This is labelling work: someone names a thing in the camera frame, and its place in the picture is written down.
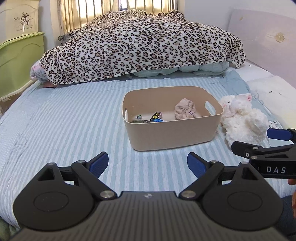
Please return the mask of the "right hand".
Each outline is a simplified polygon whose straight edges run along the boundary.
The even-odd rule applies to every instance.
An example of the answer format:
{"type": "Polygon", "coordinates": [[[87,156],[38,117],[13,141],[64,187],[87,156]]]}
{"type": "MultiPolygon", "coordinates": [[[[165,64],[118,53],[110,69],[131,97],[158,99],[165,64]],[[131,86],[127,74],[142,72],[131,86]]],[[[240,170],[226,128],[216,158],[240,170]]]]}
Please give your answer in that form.
{"type": "MultiPolygon", "coordinates": [[[[295,179],[288,179],[289,185],[296,185],[295,179]]],[[[294,191],[292,195],[292,210],[293,210],[293,217],[296,218],[296,191],[294,191]]]]}

